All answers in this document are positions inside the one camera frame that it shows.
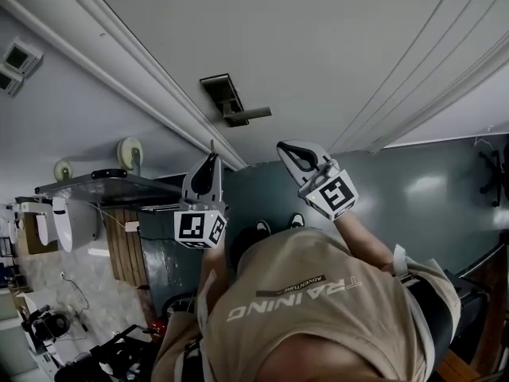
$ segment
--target wall mounted device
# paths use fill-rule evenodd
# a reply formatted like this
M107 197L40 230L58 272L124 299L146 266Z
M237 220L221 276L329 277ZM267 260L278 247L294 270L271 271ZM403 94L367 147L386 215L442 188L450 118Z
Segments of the wall mounted device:
M0 91L13 96L23 83L23 76L0 64Z
M270 107L244 111L237 90L227 73L203 78L200 82L230 127L246 126L249 119L272 116Z
M41 50L16 38L3 57L3 64L20 75L28 76L41 59Z

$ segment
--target cable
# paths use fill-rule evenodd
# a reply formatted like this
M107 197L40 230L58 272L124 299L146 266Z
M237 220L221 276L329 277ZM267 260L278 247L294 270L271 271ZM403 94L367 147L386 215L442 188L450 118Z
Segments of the cable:
M81 337L81 338L57 338L57 341L79 341L79 340L86 340L88 336Z
M99 213L101 214L101 220L103 219L103 215L106 215L106 216L109 216L112 220L114 220L117 224L119 224L122 228L126 229L126 225L122 224L119 220L117 220L116 218L112 217L109 213L106 213L104 212L100 207L98 207L97 205L93 205L91 204L90 202L86 202L84 201L85 204L89 204L91 207L94 207L95 209L97 209L99 211Z
M90 355L90 353L79 353L78 355L76 355L76 356L74 357L74 359L72 360L72 362L76 361L76 359L78 359L78 357L79 357L80 355L89 356L89 355Z
M144 239L144 240L175 240L175 238L146 238L146 237L140 235L139 230L138 230L138 236L140 237L140 239Z
M76 289L78 289L81 293L81 295L83 296L83 298L85 299L85 302L87 302L87 306L82 308L81 311L78 313L78 318L80 318L80 315L85 311L85 310L88 310L90 308L90 303L88 302L87 300L87 296L85 296L84 292L78 287L78 285L74 282L74 280L71 280L71 279L66 279L65 278L65 275L62 276L62 279L65 280L66 282L70 282L74 285L74 287Z
M493 148L492 144L490 142L487 142L486 140L484 140L483 138L480 138L479 140L477 140L477 138L479 137L479 135L476 136L476 138L474 139L474 147L477 146L477 143L479 142L483 142L483 143L486 143L490 146L490 148L492 149L492 151L495 151L495 149Z
M189 304L188 304L188 308L186 309L186 312L189 312L189 307L192 305L192 302L194 301L195 298L196 298L196 296L193 293L192 298L189 300Z

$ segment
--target floor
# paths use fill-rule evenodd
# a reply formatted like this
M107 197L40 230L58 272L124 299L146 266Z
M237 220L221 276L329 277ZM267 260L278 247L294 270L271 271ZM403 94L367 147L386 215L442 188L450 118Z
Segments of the floor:
M74 322L74 334L62 337L64 348L72 349L72 361L77 353L88 352L95 345L109 341L115 333L133 324L146 326L145 317L138 301L137 291L125 282L113 278L109 256L100 255L107 251L106 231L101 227L96 241L73 250L71 253L59 250L39 255L18 258L27 281L34 291L52 296L56 293L57 310L80 312L87 301L70 283L60 277L63 271L67 279L73 280L88 300L88 310L83 310L80 320L88 332Z
M502 150L507 136L491 136ZM444 269L458 272L479 259L509 228L505 200L493 208L493 194L479 187L490 178L479 151L491 153L473 138L382 150L377 154L350 153L337 157L359 192L355 206L359 219L383 242L402 245L416 260L435 258ZM226 175L224 197L229 209L227 245L239 231L264 219L273 232L281 231L293 212L305 215L306 224L331 234L335 228L297 198L297 185L283 164L260 164ZM140 214L142 235L173 237L171 212ZM143 240L153 300L157 310L164 301L196 288L200 252L172 240Z

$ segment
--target white wall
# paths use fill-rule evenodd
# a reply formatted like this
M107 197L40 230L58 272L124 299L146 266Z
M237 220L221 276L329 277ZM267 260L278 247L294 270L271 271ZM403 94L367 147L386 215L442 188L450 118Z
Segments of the white wall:
M390 146L509 132L509 64Z
M41 369L33 369L10 377L10 382L51 382L48 376Z
M21 328L21 319L17 315L14 300L10 294L0 295L0 368L14 376L37 368L29 353L25 331Z
M0 94L0 204L54 182L62 158L75 176L118 168L116 144L127 136L143 145L146 177L185 172L203 156L0 8L0 56L16 36L45 56L14 98Z

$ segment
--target person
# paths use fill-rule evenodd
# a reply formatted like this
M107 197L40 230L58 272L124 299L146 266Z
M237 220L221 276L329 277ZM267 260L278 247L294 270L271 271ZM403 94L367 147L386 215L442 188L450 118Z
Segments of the person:
M231 246L237 279L229 288L224 241L206 250L200 290L214 271L210 315L201 332L195 314L170 318L152 381L174 380L177 358L200 335L220 382L425 380L424 343L393 276L393 253L352 212L334 224L342 240L307 228L299 213L274 235L264 221L244 229ZM460 301L444 272L434 260L406 261L447 305L456 329Z

